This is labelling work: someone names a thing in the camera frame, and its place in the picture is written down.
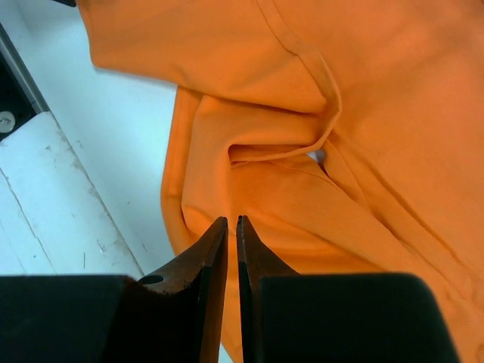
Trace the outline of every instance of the seam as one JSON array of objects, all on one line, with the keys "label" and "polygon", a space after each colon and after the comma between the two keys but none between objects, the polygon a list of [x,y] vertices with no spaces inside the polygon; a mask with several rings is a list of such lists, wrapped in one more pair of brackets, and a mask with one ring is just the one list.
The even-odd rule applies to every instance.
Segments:
[{"label": "seam", "polygon": [[329,101],[330,116],[327,128],[319,140],[312,147],[307,148],[312,150],[316,147],[319,149],[341,114],[342,100],[336,81],[319,51],[312,45],[301,41],[296,36],[284,22],[273,0],[257,0],[257,4],[275,38],[281,43],[284,49],[296,55],[301,60],[302,65],[315,80],[323,97]]},{"label": "seam", "polygon": [[[175,109],[173,110],[173,116],[172,116],[172,128],[170,130],[170,135],[168,138],[168,146],[166,149],[166,159],[165,159],[165,168],[163,170],[163,177],[162,177],[162,192],[161,192],[161,207],[162,207],[162,212],[163,215],[165,215],[166,211],[166,200],[164,199],[169,199],[170,197],[181,197],[181,195],[177,195],[173,190],[172,190],[172,180],[173,180],[173,175],[175,174],[173,172],[173,167],[175,165],[175,160],[178,159],[178,155],[180,154],[180,146],[178,145],[178,139],[180,138],[180,135],[182,134],[181,131],[181,126],[179,125],[178,118],[180,118],[180,115],[183,114],[183,105],[185,103],[185,97],[182,97],[182,94],[179,92],[180,88],[178,87],[176,90],[177,97],[175,99]],[[182,209],[182,201],[180,200],[180,205],[179,205],[179,213],[182,222],[185,224],[185,217],[183,216],[183,209]]]},{"label": "seam", "polygon": [[[280,223],[284,223],[286,225],[289,225],[291,227],[296,227],[298,228],[299,226],[298,225],[295,225],[294,223],[292,223],[290,220],[285,220],[285,219],[282,219],[280,216],[274,214],[274,213],[270,213],[270,216],[274,219],[277,219]],[[347,253],[348,255],[352,256],[352,257],[355,257],[357,259],[360,259],[361,261],[365,261],[366,263],[368,263],[369,265],[372,265],[373,267],[375,268],[378,268],[382,271],[390,271],[388,268],[384,268],[382,265],[378,264],[377,262],[374,262],[374,261],[371,261],[363,256],[360,256],[358,255],[357,253],[351,251],[349,248],[346,248],[344,246],[341,246],[340,244],[338,244],[336,241],[334,240],[330,240],[324,236],[321,236],[320,234],[317,234],[313,231],[308,231],[306,230],[307,233],[309,233],[311,236],[313,237],[316,237],[318,240],[321,240],[322,242],[326,243],[326,244],[330,244],[331,246],[333,247],[336,247],[337,249],[343,251],[344,253]],[[303,252],[301,252],[300,250],[297,251],[297,253],[295,254],[294,253],[294,250],[292,249],[288,249],[288,248],[283,248],[283,247],[278,247],[278,251],[279,252],[285,252],[285,253],[291,253],[292,256],[295,256],[295,255],[298,255],[298,256],[303,256]]]},{"label": "seam", "polygon": [[336,153],[340,157],[341,161],[343,161],[344,166],[346,167],[346,169],[348,170],[349,174],[352,176],[352,179],[355,182],[356,186],[360,190],[361,197],[363,198],[363,201],[365,202],[365,206],[368,209],[371,209],[370,208],[370,204],[368,203],[368,199],[366,198],[365,193],[363,191],[363,188],[361,187],[360,183],[358,182],[358,179],[356,178],[355,174],[349,168],[349,164],[346,162],[346,159],[343,157],[343,155],[340,153],[340,151],[337,149],[337,147],[334,146],[334,144],[329,139],[327,139],[326,142],[333,148],[334,151],[336,151]]},{"label": "seam", "polygon": [[340,189],[340,187],[338,187],[333,181],[331,181],[331,179],[329,179],[322,171],[321,172],[322,172],[323,175],[316,175],[316,174],[314,174],[312,172],[308,172],[306,170],[297,169],[297,168],[293,168],[292,166],[285,165],[284,163],[281,162],[281,160],[266,160],[266,161],[261,161],[260,163],[269,163],[269,164],[272,164],[272,165],[275,165],[275,166],[279,166],[283,169],[293,170],[295,172],[302,172],[302,173],[310,175],[314,178],[319,178],[322,181],[328,183],[331,187],[333,187],[334,189],[336,189],[340,193],[343,193],[343,191]]},{"label": "seam", "polygon": [[[280,163],[275,163],[273,161],[267,161],[267,163],[270,163],[270,164],[273,164],[273,165],[276,165],[276,166],[279,166],[281,168],[284,168],[284,169],[292,169],[294,170],[293,168],[291,167],[288,167],[288,166],[285,166],[285,165],[282,165]],[[304,172],[305,174],[309,174],[309,175],[312,175],[316,178],[321,178],[317,175],[314,175],[314,174],[311,174],[310,172],[305,172],[305,171],[302,171],[300,169],[297,169],[298,172]],[[343,193],[338,187],[335,187],[339,192]],[[440,276],[441,279],[443,279],[447,284],[448,286],[457,293],[457,295],[459,295],[460,298],[462,299],[467,299],[465,294],[462,293],[461,289],[456,287],[449,279],[447,279],[447,277],[443,274],[443,272],[440,270],[440,268],[438,268],[432,261],[430,261],[427,257],[423,256],[418,250],[416,250],[415,248],[413,248],[412,246],[410,246],[406,241],[404,240],[401,240],[400,238],[398,238],[394,233],[393,231],[389,230],[387,228],[387,226],[385,226],[384,224],[381,223],[381,221],[379,221],[378,219],[376,219],[398,242],[400,242],[402,244],[402,246],[411,254],[415,255],[417,257],[418,260],[420,260],[424,265],[426,265],[431,272],[433,272],[434,274],[437,274],[438,276]],[[337,246],[338,248],[341,248],[343,250],[347,250],[349,251],[350,253],[352,253],[354,256],[358,256],[359,258],[361,259],[364,259],[366,261],[369,261],[369,263],[377,266],[377,267],[380,267],[382,268],[383,270],[385,271],[393,271],[391,269],[388,269],[388,268],[384,268],[381,264],[377,263],[377,262],[374,262],[374,261],[371,261],[369,259],[366,259],[365,257],[363,256],[360,256],[356,253],[353,253],[351,252],[351,250],[348,250],[346,249],[345,247],[342,247],[340,246],[339,244],[336,244],[334,242],[332,242],[331,240],[328,240],[327,238],[324,238],[325,241],[331,243],[331,244],[334,244],[335,246]]]},{"label": "seam", "polygon": [[425,230],[429,235],[434,237],[441,245],[448,251],[448,253],[454,258],[457,264],[459,264],[462,268],[472,271],[466,266],[464,261],[462,261],[459,256],[454,252],[454,250],[445,242],[444,238],[441,237],[436,231],[432,229],[411,207],[410,203],[399,193],[397,193],[385,180],[385,178],[380,174],[378,170],[376,170],[364,157],[355,154],[356,157],[359,159],[361,163],[366,165],[371,172],[373,173],[374,177],[381,183],[381,185],[388,191],[388,193],[399,203],[400,206]]}]

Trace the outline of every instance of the t-shirt sleeve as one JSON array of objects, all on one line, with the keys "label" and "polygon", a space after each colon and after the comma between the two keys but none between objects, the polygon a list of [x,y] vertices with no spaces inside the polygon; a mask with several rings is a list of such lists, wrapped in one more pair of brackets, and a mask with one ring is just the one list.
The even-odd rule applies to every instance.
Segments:
[{"label": "t-shirt sleeve", "polygon": [[98,67],[235,101],[304,113],[324,109],[311,73],[279,42],[255,0],[78,3]]}]

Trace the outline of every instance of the scratch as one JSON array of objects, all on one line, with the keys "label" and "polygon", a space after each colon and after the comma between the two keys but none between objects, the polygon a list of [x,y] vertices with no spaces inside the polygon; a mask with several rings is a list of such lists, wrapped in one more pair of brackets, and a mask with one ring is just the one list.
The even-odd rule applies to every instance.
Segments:
[{"label": "scratch", "polygon": [[25,212],[23,211],[22,204],[20,204],[20,201],[19,201],[17,195],[15,194],[14,189],[12,188],[12,185],[10,184],[10,181],[8,180],[6,174],[3,172],[3,169],[1,167],[0,167],[0,174],[2,174],[2,176],[5,178],[5,181],[7,182],[8,189],[10,190],[10,192],[12,193],[12,195],[14,196],[14,199],[17,202],[17,205],[18,205],[18,207],[20,209],[20,212],[22,213],[22,217],[25,220],[25,222],[27,223],[27,225],[29,226],[29,229],[30,229],[30,232],[32,233],[32,236],[37,240],[37,242],[39,242],[40,247],[42,248],[42,252],[45,255],[45,258],[47,259],[49,265],[52,267],[52,270],[54,271],[54,273],[57,274],[57,272],[55,271],[54,265],[52,265],[51,259],[49,258],[47,252],[45,251],[44,245],[40,241],[40,239],[37,236],[37,234],[34,232],[33,227],[30,224],[29,219],[26,217]]},{"label": "scratch", "polygon": [[66,144],[68,144],[70,146],[69,141],[67,140],[66,135],[61,131],[61,127],[57,123],[57,120],[55,120],[55,123],[56,123],[56,126],[57,126],[55,133],[57,134],[57,136],[59,136],[59,138],[62,142],[65,142]]},{"label": "scratch", "polygon": [[10,241],[10,238],[8,238],[7,236],[7,231],[5,230],[5,228],[3,227],[3,224],[2,224],[2,221],[0,220],[0,228],[3,230],[4,234],[5,234],[5,238],[7,239],[7,242],[8,244],[10,244],[12,250],[14,251],[14,255],[20,265],[20,267],[22,268],[22,271],[23,272],[26,272],[26,269],[25,267],[23,266],[23,263],[22,263],[22,260],[20,259],[20,257],[17,255],[17,251],[14,249],[14,245],[12,244],[12,242]]},{"label": "scratch", "polygon": [[[59,136],[66,142],[69,144],[69,141],[66,139],[65,135],[63,134],[63,132],[60,131],[60,126],[57,124],[57,127],[59,128],[59,130],[57,130],[57,133],[59,134]],[[86,177],[86,179],[88,179],[89,181],[89,184],[91,185],[91,187],[89,188],[88,190],[88,193],[90,195],[92,195],[96,200],[98,200],[99,204],[102,206],[103,210],[106,211],[106,217],[109,219],[109,223],[116,229],[116,235],[117,236],[120,236],[121,239],[123,240],[124,242],[124,245],[127,249],[127,254],[131,257],[132,261],[135,263],[135,267],[136,269],[138,270],[140,276],[144,276],[144,272],[143,272],[143,269],[141,268],[141,266],[139,265],[139,262],[138,260],[135,258],[135,255],[133,255],[133,252],[131,251],[131,249],[128,248],[128,245],[126,244],[126,242],[124,241],[124,238],[123,236],[121,235],[121,232],[119,231],[116,223],[114,223],[114,220],[113,220],[113,217],[111,216],[111,214],[109,214],[107,212],[107,207],[106,207],[106,204],[104,204],[104,201],[101,199],[101,196],[99,195],[98,191],[94,188],[94,184],[92,183],[92,180],[91,178],[89,178],[89,175],[85,172],[84,168],[82,168],[82,171]]]},{"label": "scratch", "polygon": [[81,172],[84,172],[84,167],[82,166],[81,162],[79,159],[74,159],[74,161],[70,164],[74,169],[77,169]]},{"label": "scratch", "polygon": [[138,260],[135,258],[135,255],[133,255],[133,252],[128,247],[128,244],[124,240],[117,226],[114,224],[114,221],[112,220],[111,215],[109,213],[107,213],[107,217],[110,219],[111,224],[116,229],[116,240],[113,242],[113,245],[117,249],[121,250],[125,256],[129,256],[132,259],[132,261],[135,263],[135,267],[137,268],[137,270],[141,273],[141,275],[144,275],[143,270],[141,269],[141,266],[138,263]]},{"label": "scratch", "polygon": [[106,247],[99,242],[99,239],[97,239],[96,242],[98,242],[98,246],[101,248],[102,253],[106,253]]}]

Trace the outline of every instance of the orange shirt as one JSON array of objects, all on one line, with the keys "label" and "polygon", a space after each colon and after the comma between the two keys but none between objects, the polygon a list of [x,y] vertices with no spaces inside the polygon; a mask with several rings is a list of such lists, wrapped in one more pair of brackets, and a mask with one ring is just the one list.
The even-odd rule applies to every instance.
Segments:
[{"label": "orange shirt", "polygon": [[484,361],[482,2],[78,1],[95,65],[179,85],[163,217],[176,253],[229,218],[235,361],[239,214],[301,273],[415,273]]}]

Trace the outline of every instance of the orange fabric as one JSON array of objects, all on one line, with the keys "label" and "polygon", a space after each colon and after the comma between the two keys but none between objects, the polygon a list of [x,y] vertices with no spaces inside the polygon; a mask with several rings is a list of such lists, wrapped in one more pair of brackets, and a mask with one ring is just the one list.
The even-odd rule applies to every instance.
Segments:
[{"label": "orange fabric", "polygon": [[[79,0],[99,67],[179,85],[162,206],[176,253],[230,221],[302,273],[409,271],[484,361],[479,0]],[[318,165],[306,154],[322,149]]]}]

